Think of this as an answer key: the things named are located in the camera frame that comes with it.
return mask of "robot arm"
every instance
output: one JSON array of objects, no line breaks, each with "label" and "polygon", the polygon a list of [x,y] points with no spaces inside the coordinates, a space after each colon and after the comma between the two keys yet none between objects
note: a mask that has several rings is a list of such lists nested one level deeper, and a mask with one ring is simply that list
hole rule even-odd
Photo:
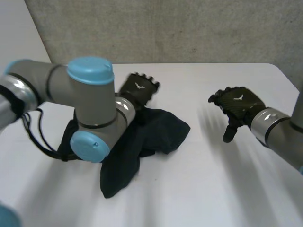
[{"label": "robot arm", "polygon": [[292,117],[273,109],[244,87],[219,90],[209,98],[229,117],[223,140],[230,142],[237,128],[247,125],[256,138],[303,173],[303,89]]},{"label": "robot arm", "polygon": [[300,92],[292,117],[275,110],[259,112],[251,132],[294,168],[303,166],[303,91]]},{"label": "robot arm", "polygon": [[79,130],[71,148],[83,160],[101,162],[159,85],[131,74],[116,96],[106,59],[81,57],[67,66],[15,61],[0,78],[0,130],[45,101],[73,106]]}]

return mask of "blue cap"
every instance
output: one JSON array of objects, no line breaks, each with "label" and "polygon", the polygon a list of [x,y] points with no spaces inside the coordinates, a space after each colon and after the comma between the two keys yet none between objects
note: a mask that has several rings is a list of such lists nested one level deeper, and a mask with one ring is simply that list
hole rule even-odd
[{"label": "blue cap", "polygon": [[70,141],[73,152],[82,160],[101,162],[108,154],[108,145],[88,131],[76,131]]},{"label": "blue cap", "polygon": [[114,81],[112,63],[100,57],[75,58],[67,66],[67,73],[74,80],[89,85],[106,85]]},{"label": "blue cap", "polygon": [[16,63],[19,62],[19,61],[24,61],[24,60],[29,60],[29,59],[19,59],[19,60],[15,60],[15,61],[12,61],[11,63],[9,63],[9,64],[6,66],[5,70],[4,70],[4,74],[8,74],[10,68],[11,68],[14,64],[16,64]]},{"label": "blue cap", "polygon": [[0,205],[0,226],[21,227],[21,222],[15,212]]}]

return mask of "concrete wall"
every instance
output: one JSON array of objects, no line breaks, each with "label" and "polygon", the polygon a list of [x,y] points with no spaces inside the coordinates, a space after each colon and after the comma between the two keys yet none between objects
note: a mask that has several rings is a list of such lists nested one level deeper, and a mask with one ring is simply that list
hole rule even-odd
[{"label": "concrete wall", "polygon": [[302,0],[25,0],[53,62],[267,62],[303,81]]}]

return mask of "black cloth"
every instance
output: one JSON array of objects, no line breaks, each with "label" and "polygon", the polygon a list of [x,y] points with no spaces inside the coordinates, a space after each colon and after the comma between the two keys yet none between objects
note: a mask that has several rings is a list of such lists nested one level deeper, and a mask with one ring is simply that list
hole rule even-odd
[{"label": "black cloth", "polygon": [[[70,154],[70,139],[78,130],[77,119],[69,122],[58,152]],[[100,188],[110,198],[125,188],[139,170],[140,158],[156,152],[168,154],[176,150],[190,131],[187,123],[170,112],[143,108],[103,160]]]}]

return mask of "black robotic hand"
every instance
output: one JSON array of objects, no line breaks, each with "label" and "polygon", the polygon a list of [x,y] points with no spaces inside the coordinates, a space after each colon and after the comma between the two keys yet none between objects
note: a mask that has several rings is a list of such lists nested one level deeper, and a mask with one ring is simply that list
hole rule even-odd
[{"label": "black robotic hand", "polygon": [[262,100],[245,87],[227,87],[224,91],[218,90],[208,99],[215,103],[229,118],[223,141],[229,143],[237,133],[237,128],[251,126],[253,118],[266,109]]},{"label": "black robotic hand", "polygon": [[118,96],[124,97],[138,110],[145,106],[154,93],[158,91],[159,82],[153,82],[153,77],[147,78],[145,74],[132,73],[120,88]]}]

